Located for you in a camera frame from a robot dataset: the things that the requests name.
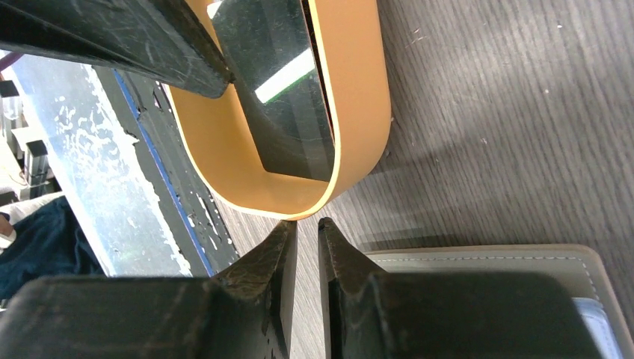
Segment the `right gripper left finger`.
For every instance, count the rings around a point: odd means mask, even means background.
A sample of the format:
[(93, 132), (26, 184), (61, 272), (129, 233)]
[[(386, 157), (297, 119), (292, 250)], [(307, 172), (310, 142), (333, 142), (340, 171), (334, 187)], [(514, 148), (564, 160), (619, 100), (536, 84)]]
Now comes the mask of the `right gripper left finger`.
[(3, 358), (287, 358), (297, 224), (213, 277), (45, 277), (1, 316)]

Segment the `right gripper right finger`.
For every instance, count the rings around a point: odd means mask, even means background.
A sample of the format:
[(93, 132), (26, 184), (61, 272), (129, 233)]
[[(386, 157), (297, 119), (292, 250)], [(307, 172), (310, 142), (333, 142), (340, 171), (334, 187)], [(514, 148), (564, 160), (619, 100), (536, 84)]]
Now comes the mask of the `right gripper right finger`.
[(388, 272), (318, 223), (329, 358), (599, 358), (554, 278), (517, 271)]

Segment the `black VIP credit card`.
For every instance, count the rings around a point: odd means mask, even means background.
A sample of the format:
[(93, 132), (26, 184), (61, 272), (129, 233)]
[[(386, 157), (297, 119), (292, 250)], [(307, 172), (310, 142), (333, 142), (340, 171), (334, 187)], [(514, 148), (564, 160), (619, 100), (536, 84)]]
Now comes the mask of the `black VIP credit card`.
[(220, 1), (211, 18), (264, 169), (329, 181), (334, 139), (306, 1)]

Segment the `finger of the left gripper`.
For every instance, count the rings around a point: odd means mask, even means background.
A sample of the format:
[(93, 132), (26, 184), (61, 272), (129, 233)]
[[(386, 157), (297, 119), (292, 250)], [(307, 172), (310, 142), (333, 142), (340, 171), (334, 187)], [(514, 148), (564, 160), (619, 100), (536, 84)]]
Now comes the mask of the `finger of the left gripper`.
[(1, 2), (1, 49), (136, 73), (216, 99), (235, 81), (208, 1)]

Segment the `grey card holder wallet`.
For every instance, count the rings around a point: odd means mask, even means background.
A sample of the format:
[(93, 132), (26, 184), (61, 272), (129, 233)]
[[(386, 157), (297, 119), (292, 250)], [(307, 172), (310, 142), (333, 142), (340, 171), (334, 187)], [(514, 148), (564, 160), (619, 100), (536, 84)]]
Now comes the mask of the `grey card holder wallet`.
[(526, 271), (571, 295), (604, 358), (632, 358), (633, 339), (599, 254), (584, 245), (478, 245), (368, 252), (387, 271)]

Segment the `orange oval tray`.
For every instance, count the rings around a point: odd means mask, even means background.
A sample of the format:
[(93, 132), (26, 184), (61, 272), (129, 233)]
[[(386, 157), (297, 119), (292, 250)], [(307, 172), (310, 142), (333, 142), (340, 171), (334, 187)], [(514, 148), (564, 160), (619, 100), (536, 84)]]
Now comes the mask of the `orange oval tray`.
[(264, 169), (233, 83), (216, 99), (166, 89), (201, 180), (216, 199), (251, 215), (313, 215), (369, 174), (389, 137), (390, 89), (377, 2), (306, 2), (334, 139), (329, 181)]

